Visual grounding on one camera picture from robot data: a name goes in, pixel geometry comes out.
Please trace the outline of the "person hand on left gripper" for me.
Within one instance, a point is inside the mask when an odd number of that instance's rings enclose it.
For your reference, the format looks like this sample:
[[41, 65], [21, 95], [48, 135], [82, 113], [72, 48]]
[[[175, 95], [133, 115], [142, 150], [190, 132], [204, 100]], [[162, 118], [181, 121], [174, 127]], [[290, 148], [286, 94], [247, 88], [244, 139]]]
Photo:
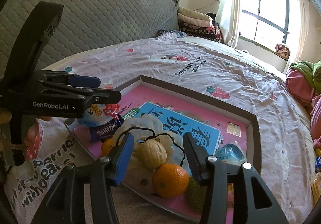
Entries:
[[[4, 110], [1, 108], [1, 125], [8, 124], [12, 119], [11, 112]], [[35, 137], [39, 134], [39, 126], [38, 126], [38, 119], [43, 121], [50, 121], [51, 117], [38, 117], [32, 126], [29, 127], [25, 139], [22, 145], [14, 145], [5, 140], [5, 138], [1, 134], [1, 151], [5, 149], [15, 149], [15, 150], [25, 150], [30, 143], [32, 143]]]

